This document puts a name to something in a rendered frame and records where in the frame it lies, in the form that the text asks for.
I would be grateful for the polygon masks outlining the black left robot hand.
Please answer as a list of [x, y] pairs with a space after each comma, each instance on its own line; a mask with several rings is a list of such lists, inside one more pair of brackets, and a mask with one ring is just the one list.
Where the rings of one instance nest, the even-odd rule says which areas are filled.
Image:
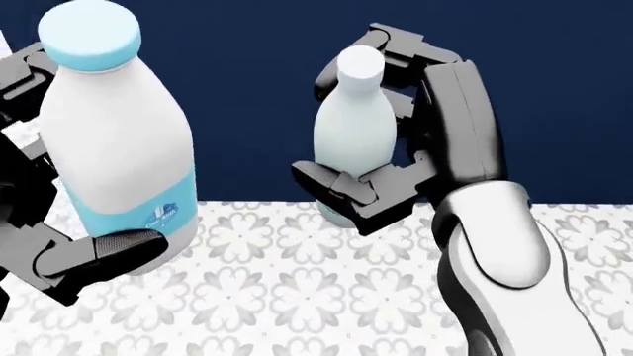
[[13, 274], [70, 306], [84, 287], [148, 263], [168, 242], [147, 228], [74, 240], [45, 224], [57, 171], [42, 141], [18, 147], [2, 130], [38, 116], [56, 71], [39, 43], [0, 58], [0, 281]]

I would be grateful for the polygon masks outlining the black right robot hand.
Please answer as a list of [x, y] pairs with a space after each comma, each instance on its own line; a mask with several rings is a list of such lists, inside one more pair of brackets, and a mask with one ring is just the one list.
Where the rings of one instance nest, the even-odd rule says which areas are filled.
[[[395, 113], [397, 139], [392, 161], [357, 179], [314, 160], [292, 165], [328, 222], [369, 234], [408, 216], [418, 198], [438, 205], [464, 186], [506, 179], [497, 119], [473, 61], [379, 23], [354, 45], [385, 59], [381, 88]], [[320, 103], [337, 83], [335, 58], [316, 79]]]

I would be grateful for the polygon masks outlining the plain white milk bottle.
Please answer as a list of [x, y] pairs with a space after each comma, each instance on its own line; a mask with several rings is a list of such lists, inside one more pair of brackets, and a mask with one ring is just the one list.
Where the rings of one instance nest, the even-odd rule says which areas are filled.
[[316, 114], [314, 162], [357, 179], [392, 161], [397, 121], [381, 88], [385, 66], [383, 55], [370, 46], [350, 46], [339, 54], [338, 83]]

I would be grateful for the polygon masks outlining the milk bottle with blue label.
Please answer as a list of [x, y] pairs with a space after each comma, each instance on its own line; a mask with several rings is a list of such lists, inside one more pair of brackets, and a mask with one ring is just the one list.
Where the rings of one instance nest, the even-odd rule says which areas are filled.
[[152, 228], [168, 263], [197, 233], [192, 132], [183, 110], [141, 61], [139, 22], [111, 0], [69, 0], [38, 34], [58, 70], [41, 104], [40, 136], [91, 236]]

